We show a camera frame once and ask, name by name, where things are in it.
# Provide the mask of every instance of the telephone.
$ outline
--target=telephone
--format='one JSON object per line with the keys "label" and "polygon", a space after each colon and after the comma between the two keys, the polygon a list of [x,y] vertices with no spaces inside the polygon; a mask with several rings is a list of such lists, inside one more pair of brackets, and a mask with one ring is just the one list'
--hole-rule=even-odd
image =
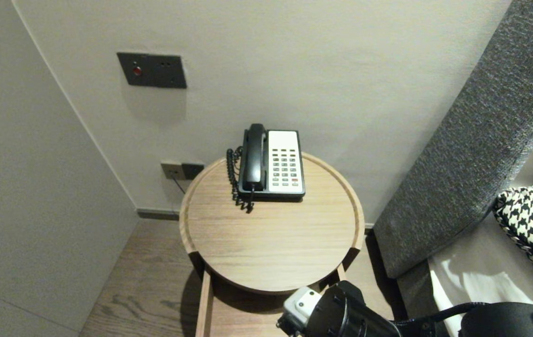
{"label": "telephone", "polygon": [[227,164],[234,200],[248,213],[255,198],[298,201],[305,195],[297,131],[265,130],[262,124],[252,124],[244,131],[243,146],[227,151]]}

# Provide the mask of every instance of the gray upholstered headboard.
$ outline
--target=gray upholstered headboard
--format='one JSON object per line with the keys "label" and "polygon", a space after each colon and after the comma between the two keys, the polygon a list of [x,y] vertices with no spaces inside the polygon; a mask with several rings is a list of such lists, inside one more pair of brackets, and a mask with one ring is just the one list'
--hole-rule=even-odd
{"label": "gray upholstered headboard", "polygon": [[388,276],[478,224],[532,148],[533,0],[515,0],[374,226]]}

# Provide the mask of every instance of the white wall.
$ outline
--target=white wall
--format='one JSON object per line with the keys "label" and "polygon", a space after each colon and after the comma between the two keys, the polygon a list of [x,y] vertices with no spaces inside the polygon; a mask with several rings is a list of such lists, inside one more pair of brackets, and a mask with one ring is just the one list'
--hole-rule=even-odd
{"label": "white wall", "polygon": [[[253,122],[300,131],[374,222],[509,0],[14,0],[137,207],[178,209],[161,160],[204,162]],[[127,85],[117,51],[183,56],[189,88]]]}
{"label": "white wall", "polygon": [[137,222],[0,0],[0,336],[75,337]]}

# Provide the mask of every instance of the table top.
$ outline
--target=table top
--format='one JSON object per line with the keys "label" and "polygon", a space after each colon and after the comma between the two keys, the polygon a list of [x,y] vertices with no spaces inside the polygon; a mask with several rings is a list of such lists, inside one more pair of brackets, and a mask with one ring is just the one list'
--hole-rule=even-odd
{"label": "table top", "polygon": [[363,210],[348,182],[303,153],[301,202],[255,201],[251,213],[231,196],[226,160],[189,186],[179,230],[188,254],[198,252],[221,277],[258,293],[290,292],[333,272],[351,248],[362,247]]}

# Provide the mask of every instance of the wooden floor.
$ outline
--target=wooden floor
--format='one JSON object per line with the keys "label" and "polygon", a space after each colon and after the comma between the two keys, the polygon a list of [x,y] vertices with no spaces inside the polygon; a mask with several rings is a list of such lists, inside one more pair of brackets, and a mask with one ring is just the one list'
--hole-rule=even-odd
{"label": "wooden floor", "polygon": [[[362,290],[367,306],[393,319],[366,247],[346,274]],[[141,220],[80,336],[193,337],[200,287],[200,277],[181,243],[178,223]]]}

